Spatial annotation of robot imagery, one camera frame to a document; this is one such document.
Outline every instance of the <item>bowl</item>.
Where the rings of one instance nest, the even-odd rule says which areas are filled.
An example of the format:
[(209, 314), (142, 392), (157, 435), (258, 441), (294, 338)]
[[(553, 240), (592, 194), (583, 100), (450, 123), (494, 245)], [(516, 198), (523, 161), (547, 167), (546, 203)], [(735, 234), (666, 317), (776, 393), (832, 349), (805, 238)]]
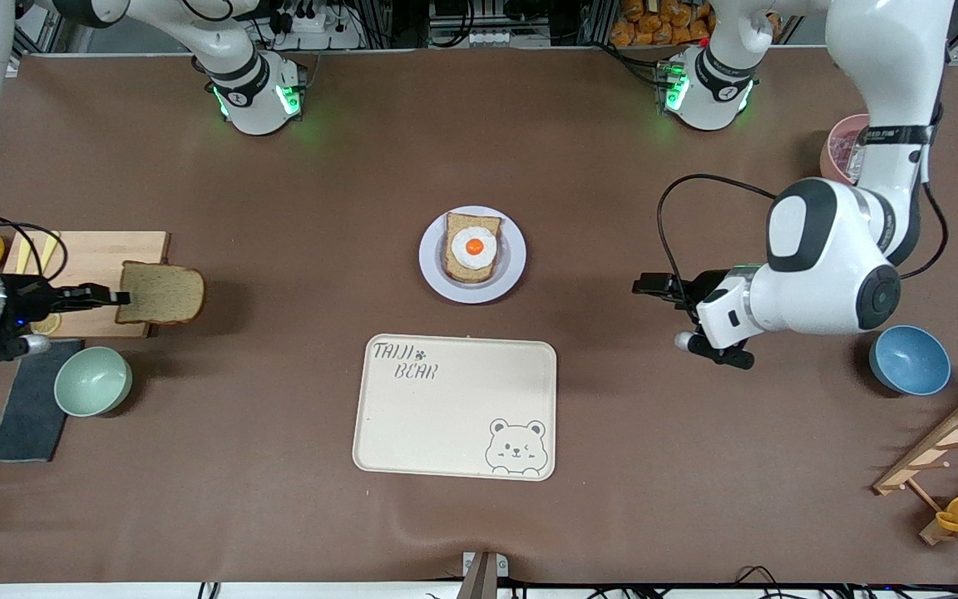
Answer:
[(848, 178), (848, 175), (845, 174), (845, 171), (841, 170), (840, 166), (837, 166), (837, 159), (833, 155), (832, 145), (839, 140), (849, 140), (841, 141), (841, 143), (847, 143), (848, 148), (851, 149), (852, 143), (855, 143), (856, 136), (858, 136), (860, 131), (866, 128), (870, 120), (871, 118), (867, 116), (867, 114), (854, 114), (842, 118), (833, 126), (833, 129), (830, 129), (830, 133), (827, 134), (826, 140), (822, 144), (822, 151), (820, 155), (818, 155), (818, 171), (822, 174), (822, 178), (845, 183), (847, 186), (854, 186), (856, 184), (855, 181)]
[(951, 377), (951, 361), (941, 342), (917, 326), (890, 327), (871, 346), (871, 371), (902, 394), (931, 395)]
[(131, 388), (132, 369), (121, 354), (109, 348), (88, 348), (57, 371), (54, 398), (69, 416), (96, 416), (121, 405)]

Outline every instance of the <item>beige tray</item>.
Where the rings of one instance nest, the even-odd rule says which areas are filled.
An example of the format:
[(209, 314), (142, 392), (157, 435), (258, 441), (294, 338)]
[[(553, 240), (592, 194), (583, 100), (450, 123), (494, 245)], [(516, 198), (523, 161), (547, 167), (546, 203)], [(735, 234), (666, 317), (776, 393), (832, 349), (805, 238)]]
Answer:
[(556, 466), (556, 351), (377, 334), (365, 349), (353, 461), (375, 473), (546, 480)]

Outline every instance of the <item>cable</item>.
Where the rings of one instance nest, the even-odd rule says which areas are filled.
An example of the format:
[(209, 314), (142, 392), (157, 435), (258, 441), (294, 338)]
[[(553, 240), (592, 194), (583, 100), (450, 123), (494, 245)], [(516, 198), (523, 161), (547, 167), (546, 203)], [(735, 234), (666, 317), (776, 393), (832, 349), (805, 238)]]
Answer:
[(472, 0), (463, 1), (465, 7), (464, 12), (461, 12), (461, 27), (457, 30), (457, 34), (453, 35), (453, 38), (450, 39), (449, 42), (431, 42), (431, 46), (436, 48), (452, 48), (453, 46), (460, 45), (460, 42), (464, 42), (465, 39), (468, 39), (469, 35), (472, 34), (472, 28), (475, 27), (476, 23), (475, 4), (472, 4)]
[(38, 275), (42, 277), (42, 260), (39, 259), (39, 253), (37, 250), (35, 250), (35, 242), (32, 241), (31, 236), (29, 236), (23, 228), (18, 227), (11, 221), (1, 219), (1, 217), (0, 217), (0, 227), (11, 227), (16, 232), (18, 232), (18, 234), (22, 236), (22, 238), (24, 238), (24, 241), (27, 242), (27, 246), (29, 246), (30, 249), (32, 250), (32, 255), (34, 255), (35, 257), (35, 272), (37, 272)]
[(645, 67), (649, 69), (657, 68), (657, 63), (643, 61), (643, 60), (640, 60), (639, 58), (624, 56), (624, 54), (620, 53), (619, 50), (616, 50), (615, 48), (613, 48), (612, 46), (609, 46), (608, 44), (602, 44), (602, 42), (586, 42), (585, 46), (593, 46), (595, 48), (600, 48), (601, 50), (605, 50), (605, 53), (608, 53), (610, 57), (613, 57), (615, 58), (615, 60), (620, 61), (620, 64), (623, 65), (623, 68), (626, 68), (627, 72), (630, 72), (632, 76), (635, 76), (635, 79), (638, 79), (639, 81), (641, 81), (642, 83), (645, 83), (646, 85), (653, 85), (653, 87), (661, 87), (661, 85), (663, 85), (663, 83), (661, 83), (660, 81), (657, 81), (655, 79), (649, 79), (646, 76), (642, 75), (641, 72), (635, 71), (635, 67)]
[(738, 577), (735, 577), (733, 584), (739, 584), (743, 582), (745, 579), (748, 579), (748, 577), (752, 576), (753, 573), (755, 572), (762, 573), (762, 575), (764, 575), (764, 577), (768, 579), (769, 583), (778, 584), (775, 582), (775, 577), (771, 576), (771, 570), (768, 570), (767, 568), (763, 566), (742, 566), (742, 570), (745, 570), (746, 568), (748, 568), (748, 570), (746, 570), (745, 573), (739, 573)]
[[(205, 585), (208, 584), (210, 587), (210, 594), (205, 595)], [(198, 585), (198, 599), (216, 599), (220, 595), (220, 583), (219, 582), (203, 582)]]
[(316, 52), (316, 62), (313, 63), (313, 76), (305, 78), (305, 91), (308, 91), (316, 83), (316, 73), (320, 71), (320, 56), (322, 56), (323, 50)]
[(254, 29), (258, 32), (258, 37), (261, 38), (261, 45), (264, 46), (265, 50), (271, 50), (269, 46), (269, 41), (265, 39), (265, 34), (261, 32), (261, 26), (258, 24), (258, 19), (250, 17), (250, 22), (254, 24)]
[(554, 39), (564, 39), (566, 37), (575, 37), (575, 35), (579, 34), (579, 31), (581, 31), (581, 29), (576, 29), (571, 33), (566, 33), (563, 35), (543, 35), (537, 32), (532, 33), (531, 35), (533, 35), (533, 37), (538, 37), (540, 39), (549, 39), (549, 41), (554, 41)]
[(190, 14), (193, 14), (202, 20), (208, 20), (208, 22), (225, 22), (225, 20), (228, 20), (235, 15), (235, 5), (231, 3), (231, 0), (224, 0), (224, 4), (228, 5), (228, 14), (224, 15), (223, 17), (211, 17), (208, 15), (203, 15), (190, 5), (189, 0), (180, 0), (180, 2), (183, 3), (184, 7), (187, 7), (187, 10), (190, 11)]
[(799, 595), (793, 595), (791, 592), (765, 592), (765, 594), (757, 597), (757, 599), (808, 599)]
[[(31, 224), (31, 223), (16, 223), (16, 221), (3, 219), (3, 217), (1, 217), (1, 216), (0, 216), (0, 227), (10, 227), (10, 228), (14, 229), (16, 232), (18, 232), (18, 234), (20, 234), (21, 236), (23, 236), (24, 241), (26, 241), (26, 242), (27, 242), (27, 245), (29, 245), (29, 247), (31, 247), (31, 249), (32, 249), (32, 255), (33, 255), (33, 257), (35, 258), (35, 270), (37, 270), (37, 273), (39, 273), (39, 276), (45, 277), (46, 280), (51, 281), (51, 280), (55, 280), (58, 276), (61, 275), (61, 273), (64, 272), (65, 266), (68, 265), (68, 263), (69, 263), (69, 249), (68, 249), (68, 246), (65, 246), (65, 240), (62, 239), (62, 237), (61, 237), (60, 235), (56, 234), (56, 232), (50, 231), (50, 229), (47, 229), (47, 228), (45, 228), (45, 227), (41, 227), (41, 226), (39, 226), (39, 225), (34, 225), (34, 224)], [(54, 240), (57, 240), (57, 245), (60, 245), (60, 246), (61, 246), (61, 248), (62, 248), (62, 265), (61, 265), (61, 266), (58, 266), (57, 270), (54, 270), (54, 274), (53, 274), (53, 275), (51, 275), (51, 276), (49, 276), (49, 277), (46, 277), (45, 275), (43, 275), (43, 272), (42, 272), (42, 260), (39, 259), (39, 253), (38, 253), (38, 251), (35, 250), (35, 242), (33, 242), (31, 236), (29, 236), (29, 235), (27, 234), (27, 232), (24, 231), (24, 229), (26, 229), (26, 228), (29, 228), (29, 229), (32, 229), (32, 230), (35, 230), (35, 231), (42, 232), (42, 234), (46, 234), (46, 235), (52, 236), (52, 238), (54, 238)]]
[(707, 173), (695, 173), (693, 175), (680, 177), (675, 179), (675, 181), (672, 181), (672, 185), (669, 185), (668, 189), (664, 190), (660, 200), (657, 202), (657, 232), (660, 235), (660, 244), (664, 246), (664, 253), (668, 255), (668, 262), (670, 262), (670, 265), (672, 265), (672, 273), (675, 274), (675, 284), (679, 288), (678, 291), (679, 295), (682, 297), (682, 304), (685, 306), (685, 312), (687, 312), (687, 315), (693, 324), (696, 325), (700, 324), (700, 318), (697, 315), (696, 308), (693, 306), (693, 302), (689, 300), (689, 296), (687, 293), (685, 293), (685, 289), (682, 288), (682, 275), (679, 273), (678, 263), (675, 262), (675, 257), (672, 255), (672, 249), (670, 249), (670, 246), (668, 246), (668, 236), (664, 234), (664, 202), (668, 200), (669, 194), (672, 193), (672, 190), (675, 189), (675, 187), (680, 186), (682, 183), (687, 181), (692, 181), (693, 179), (708, 179), (708, 181), (726, 183), (726, 185), (740, 187), (740, 189), (767, 197), (768, 200), (775, 200), (776, 196), (767, 190), (760, 189), (760, 187), (751, 186), (748, 183), (742, 183), (741, 181), (735, 181), (734, 179), (721, 177), (719, 175), (709, 175)]
[(354, 18), (354, 14), (353, 14), (354, 11), (350, 11), (349, 7), (346, 7), (346, 12), (348, 12), (349, 19), (351, 20), (351, 22), (354, 22), (354, 20), (356, 20), (356, 22), (361, 24), (361, 27), (365, 31), (368, 31), (369, 35), (373, 35), (374, 37), (382, 37), (383, 39), (385, 39), (385, 41), (387, 41), (388, 44), (394, 41), (394, 37), (391, 37), (391, 35), (387, 35), (387, 33), (383, 33), (383, 31), (373, 30), (373, 28), (369, 26), (368, 20), (365, 19), (365, 16), (361, 13), (360, 8), (356, 8), (356, 12), (357, 12), (356, 18)]
[(934, 191), (928, 182), (923, 183), (923, 191), (926, 192), (926, 199), (931, 203), (931, 208), (934, 208), (934, 215), (938, 217), (938, 223), (941, 224), (941, 243), (938, 244), (938, 249), (936, 249), (934, 255), (931, 255), (931, 258), (924, 265), (919, 266), (919, 268), (912, 270), (906, 275), (901, 275), (901, 280), (925, 273), (941, 258), (941, 255), (944, 254), (944, 249), (948, 245), (948, 220), (944, 217), (944, 212), (941, 211), (938, 200), (934, 197)]
[[(611, 599), (609, 597), (609, 592), (623, 592), (623, 596), (627, 599), (635, 597), (638, 599), (662, 599), (664, 596), (668, 595), (672, 591), (672, 587), (665, 587), (658, 589), (657, 587), (650, 587), (645, 584), (617, 584), (615, 587), (598, 587), (594, 588), (592, 594), (590, 594), (586, 599)], [(527, 595), (527, 587), (524, 587), (524, 596)]]

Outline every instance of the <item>cutting board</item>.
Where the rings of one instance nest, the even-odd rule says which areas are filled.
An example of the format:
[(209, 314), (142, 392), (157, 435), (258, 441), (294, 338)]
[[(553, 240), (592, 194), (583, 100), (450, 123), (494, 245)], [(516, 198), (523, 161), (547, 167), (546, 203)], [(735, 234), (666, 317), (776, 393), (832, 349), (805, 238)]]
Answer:
[[(29, 235), (35, 242), (35, 250), (42, 254), (47, 235), (35, 231), (29, 232)], [(164, 231), (62, 231), (61, 236), (69, 249), (69, 262), (61, 276), (53, 281), (54, 287), (94, 283), (116, 291), (121, 287), (121, 270), (125, 260), (159, 265), (165, 261), (168, 251), (169, 235)], [(17, 273), (18, 254), (23, 245), (27, 245), (24, 238), (15, 235), (3, 273)], [(62, 251), (58, 247), (50, 257), (45, 274), (53, 274), (61, 264)], [(35, 255), (30, 255), (24, 272), (37, 273)], [(146, 337), (150, 333), (149, 324), (118, 324), (114, 322), (116, 316), (117, 309), (111, 306), (68, 312), (62, 314), (62, 326), (50, 337)]]

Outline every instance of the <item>power strip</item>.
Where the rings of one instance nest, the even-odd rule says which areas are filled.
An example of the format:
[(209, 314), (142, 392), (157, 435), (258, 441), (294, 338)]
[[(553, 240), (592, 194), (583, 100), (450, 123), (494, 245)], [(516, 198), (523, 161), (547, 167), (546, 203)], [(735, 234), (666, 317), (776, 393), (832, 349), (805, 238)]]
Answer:
[(505, 29), (477, 29), (468, 34), (468, 46), (479, 48), (506, 48), (512, 42), (512, 32)]

